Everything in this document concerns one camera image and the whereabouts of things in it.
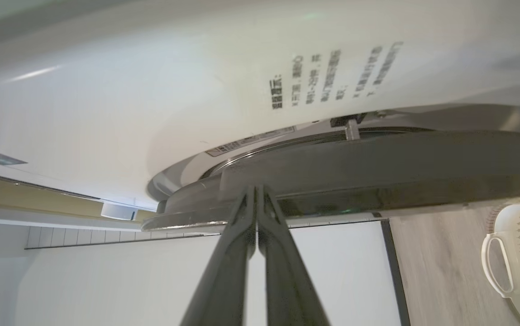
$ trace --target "wooden floor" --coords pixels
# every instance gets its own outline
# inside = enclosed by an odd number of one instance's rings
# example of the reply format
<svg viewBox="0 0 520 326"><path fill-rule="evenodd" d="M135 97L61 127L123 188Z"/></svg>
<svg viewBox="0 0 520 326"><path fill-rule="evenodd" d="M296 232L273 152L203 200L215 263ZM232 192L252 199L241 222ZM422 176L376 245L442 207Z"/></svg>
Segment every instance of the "wooden floor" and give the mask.
<svg viewBox="0 0 520 326"><path fill-rule="evenodd" d="M481 268L489 211L391 218L412 326L520 326Z"/></svg>

